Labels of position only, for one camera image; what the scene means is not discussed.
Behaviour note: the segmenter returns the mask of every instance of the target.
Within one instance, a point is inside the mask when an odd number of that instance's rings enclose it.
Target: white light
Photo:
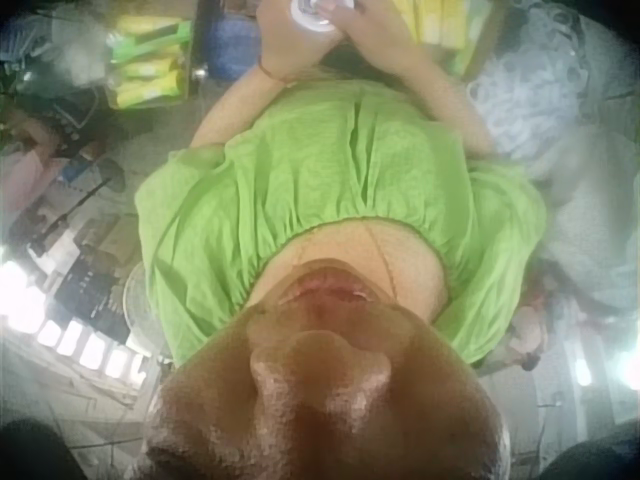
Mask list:
[[[631,390],[640,390],[640,352],[622,355],[620,378]]]
[[[81,333],[82,325],[72,320],[67,327],[67,331],[64,332],[64,336],[56,352],[66,357],[73,355],[73,352],[76,351],[76,345],[78,345],[78,339]]]
[[[20,310],[27,280],[27,274],[16,262],[0,266],[0,315],[11,316]]]
[[[142,365],[143,358],[144,357],[140,354],[136,355],[133,358],[133,362],[131,362],[131,370],[129,371],[129,379],[137,387],[142,385],[144,379],[147,378],[147,374],[140,371],[140,366]]]
[[[91,370],[97,370],[100,365],[102,365],[106,345],[104,340],[95,333],[92,334],[80,356],[80,365],[90,368]]]
[[[44,322],[46,295],[38,287],[29,287],[19,294],[15,309],[9,314],[9,326],[23,333],[36,333]]]
[[[124,366],[127,363],[127,358],[129,358],[129,354],[123,350],[114,350],[111,352],[111,356],[109,357],[109,362],[107,363],[107,368],[104,371],[107,375],[113,378],[120,378],[122,372],[124,371]]]
[[[591,378],[591,370],[587,365],[587,361],[583,358],[576,360],[576,380],[578,385],[588,387],[593,379]]]
[[[55,347],[62,335],[62,329],[53,320],[47,320],[38,334],[38,342],[45,347]]]

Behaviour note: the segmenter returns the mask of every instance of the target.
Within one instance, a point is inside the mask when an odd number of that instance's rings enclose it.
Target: bracelet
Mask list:
[[[271,73],[269,70],[267,70],[266,68],[264,68],[264,65],[262,65],[262,57],[258,58],[258,68],[260,69],[260,71],[262,73],[264,73],[268,78],[270,78],[271,80],[273,80],[274,82],[279,82],[279,83],[283,83],[285,87],[290,87],[293,84],[295,84],[295,80],[291,80],[291,79],[284,79],[284,78],[279,78],[276,77],[273,73]]]

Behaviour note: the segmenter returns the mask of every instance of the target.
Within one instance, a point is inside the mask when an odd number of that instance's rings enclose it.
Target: green blouse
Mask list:
[[[435,249],[450,294],[435,328],[474,362],[504,334],[546,221],[513,168],[468,163],[457,134],[364,81],[287,90],[224,147],[172,154],[136,203],[149,297],[178,365],[287,242],[353,218],[400,222]]]

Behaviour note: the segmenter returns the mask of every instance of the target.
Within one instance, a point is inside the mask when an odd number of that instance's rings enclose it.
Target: pink cloth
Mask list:
[[[66,160],[52,159],[44,168],[36,151],[30,150],[13,153],[1,162],[0,221],[5,233],[20,213],[45,192]]]

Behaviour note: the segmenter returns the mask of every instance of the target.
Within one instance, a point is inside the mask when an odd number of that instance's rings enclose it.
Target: woman's left arm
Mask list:
[[[342,39],[338,31],[317,33],[297,25],[289,0],[263,0],[257,17],[262,36],[261,66],[238,80],[213,106],[191,147],[225,144],[247,130],[300,71],[312,67]]]

